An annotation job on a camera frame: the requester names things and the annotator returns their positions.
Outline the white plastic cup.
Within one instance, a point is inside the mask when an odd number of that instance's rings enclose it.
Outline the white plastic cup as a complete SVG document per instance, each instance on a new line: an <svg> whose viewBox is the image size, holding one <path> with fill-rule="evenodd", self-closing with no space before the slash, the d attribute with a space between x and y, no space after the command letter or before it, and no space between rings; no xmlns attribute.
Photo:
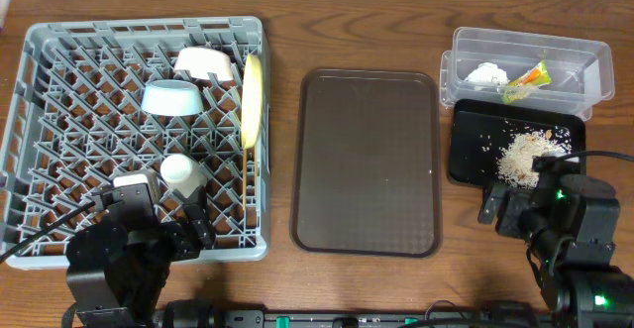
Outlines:
<svg viewBox="0 0 634 328"><path fill-rule="evenodd" d="M200 164L183 154L167 156L160 164L159 173L167 187L184 198L207 183Z"/></svg>

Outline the wooden chopstick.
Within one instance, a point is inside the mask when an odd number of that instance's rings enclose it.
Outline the wooden chopstick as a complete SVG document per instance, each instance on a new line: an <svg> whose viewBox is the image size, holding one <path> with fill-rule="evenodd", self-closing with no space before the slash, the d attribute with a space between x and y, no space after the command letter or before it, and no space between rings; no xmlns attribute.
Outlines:
<svg viewBox="0 0 634 328"><path fill-rule="evenodd" d="M243 148L242 152L242 208L247 212L247 187L248 187L248 151Z"/></svg>

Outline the light blue bowl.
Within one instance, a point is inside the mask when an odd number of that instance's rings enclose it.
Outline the light blue bowl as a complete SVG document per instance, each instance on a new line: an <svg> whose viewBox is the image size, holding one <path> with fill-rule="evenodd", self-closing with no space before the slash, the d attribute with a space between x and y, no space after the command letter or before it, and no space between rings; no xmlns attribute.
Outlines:
<svg viewBox="0 0 634 328"><path fill-rule="evenodd" d="M184 80L163 79L149 82L141 109L161 116L190 116L204 110L199 88Z"/></svg>

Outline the white tissue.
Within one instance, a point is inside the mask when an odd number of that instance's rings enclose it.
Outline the white tissue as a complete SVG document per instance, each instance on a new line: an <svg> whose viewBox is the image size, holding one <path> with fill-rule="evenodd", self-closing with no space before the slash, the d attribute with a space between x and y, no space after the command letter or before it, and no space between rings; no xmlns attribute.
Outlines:
<svg viewBox="0 0 634 328"><path fill-rule="evenodd" d="M509 79L505 70L499 68L495 63L483 62L473 70L465 81L473 83L475 90L482 90L486 87L507 85Z"/></svg>

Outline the green orange snack wrapper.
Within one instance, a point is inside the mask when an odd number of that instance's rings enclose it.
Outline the green orange snack wrapper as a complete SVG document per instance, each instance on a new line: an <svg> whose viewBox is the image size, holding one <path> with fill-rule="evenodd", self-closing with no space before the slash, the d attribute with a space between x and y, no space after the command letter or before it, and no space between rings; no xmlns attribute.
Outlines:
<svg viewBox="0 0 634 328"><path fill-rule="evenodd" d="M546 63L541 60L523 75L510 81L506 85L501 93L502 102L504 104L511 104L515 101L522 100L536 89L544 85L549 85L551 82L552 78L548 72Z"/></svg>

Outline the yellow round plate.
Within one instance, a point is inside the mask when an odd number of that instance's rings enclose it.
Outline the yellow round plate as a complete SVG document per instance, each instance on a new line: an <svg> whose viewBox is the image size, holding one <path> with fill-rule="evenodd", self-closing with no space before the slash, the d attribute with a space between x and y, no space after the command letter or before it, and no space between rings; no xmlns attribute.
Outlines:
<svg viewBox="0 0 634 328"><path fill-rule="evenodd" d="M250 149L257 143L264 102L264 71L256 55L248 55L244 70L241 103L241 142Z"/></svg>

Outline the white pink bowl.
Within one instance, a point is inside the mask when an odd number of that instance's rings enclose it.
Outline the white pink bowl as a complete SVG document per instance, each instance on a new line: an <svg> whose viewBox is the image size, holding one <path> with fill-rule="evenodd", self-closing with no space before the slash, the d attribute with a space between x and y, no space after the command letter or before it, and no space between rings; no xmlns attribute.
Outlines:
<svg viewBox="0 0 634 328"><path fill-rule="evenodd" d="M210 80L213 73L218 81L233 81L230 58L219 51L203 47L184 48L178 54L174 69L187 71L192 77Z"/></svg>

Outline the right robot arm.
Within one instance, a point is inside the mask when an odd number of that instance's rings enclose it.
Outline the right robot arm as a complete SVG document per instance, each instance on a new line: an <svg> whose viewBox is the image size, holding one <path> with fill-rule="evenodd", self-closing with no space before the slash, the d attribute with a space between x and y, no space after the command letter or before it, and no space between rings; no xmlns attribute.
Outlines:
<svg viewBox="0 0 634 328"><path fill-rule="evenodd" d="M477 220L523 240L557 327L631 327L633 277L611 263L620 204L608 183L544 177L532 190L493 183Z"/></svg>

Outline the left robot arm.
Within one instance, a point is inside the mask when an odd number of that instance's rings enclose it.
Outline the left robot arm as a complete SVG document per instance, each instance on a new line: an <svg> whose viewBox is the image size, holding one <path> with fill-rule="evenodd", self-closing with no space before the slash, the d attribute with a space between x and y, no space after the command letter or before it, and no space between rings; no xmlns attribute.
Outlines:
<svg viewBox="0 0 634 328"><path fill-rule="evenodd" d="M157 308L175 262L193 260L215 236L202 186L184 201L185 215L160 222L145 184L112 187L94 198L106 216L78 232L66 250L66 283L75 299L62 324L85 327L220 327L223 317L198 299Z"/></svg>

